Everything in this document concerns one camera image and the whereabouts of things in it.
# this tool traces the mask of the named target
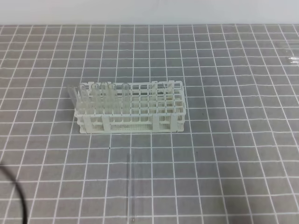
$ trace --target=test tube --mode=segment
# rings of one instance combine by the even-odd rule
[[[93,103],[96,114],[103,113],[103,103],[101,98],[101,92],[97,83],[92,84]]]
[[[105,114],[112,114],[108,82],[101,83]]]
[[[117,89],[115,83],[109,84],[109,91],[110,91],[110,100],[112,103],[113,114],[120,114],[121,108],[119,105],[119,100],[117,96]]]
[[[84,104],[86,113],[93,114],[93,108],[89,99],[89,95],[86,90],[86,86],[83,83],[80,84],[79,90],[80,90],[81,100]]]
[[[122,90],[122,114],[130,114],[130,85],[123,83]],[[124,121],[130,121],[129,118],[124,118]]]
[[[81,98],[79,97],[79,95],[77,93],[76,87],[68,86],[67,91],[68,91],[68,93],[71,97],[71,101],[73,102],[74,107],[77,110],[77,113],[78,114],[84,114],[85,113],[84,104],[83,104]]]

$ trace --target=white test tube rack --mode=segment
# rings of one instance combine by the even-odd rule
[[[80,133],[184,130],[186,103],[181,81],[104,83],[107,88],[115,85],[115,92],[112,93],[102,89],[102,83],[81,83],[80,87],[82,85],[85,86],[83,92],[79,89],[75,97],[75,117],[80,125]]]

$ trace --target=gray grid mat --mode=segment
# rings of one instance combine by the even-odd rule
[[[0,160],[31,224],[297,224],[299,67],[294,25],[0,26]],[[185,131],[82,135],[68,84],[185,83]],[[20,223],[0,175],[0,222]]]

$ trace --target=black wire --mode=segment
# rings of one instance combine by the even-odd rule
[[[4,173],[4,175],[15,185],[15,188],[18,192],[18,195],[21,200],[21,206],[22,206],[22,213],[23,213],[23,224],[27,224],[28,221],[28,209],[26,205],[26,200],[25,200],[25,195],[22,190],[22,187],[20,184],[17,182],[16,178],[14,177],[14,174],[9,171],[3,163],[0,163],[0,170]]]

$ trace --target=white background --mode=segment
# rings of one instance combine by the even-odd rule
[[[299,0],[0,0],[0,24],[299,23]]]

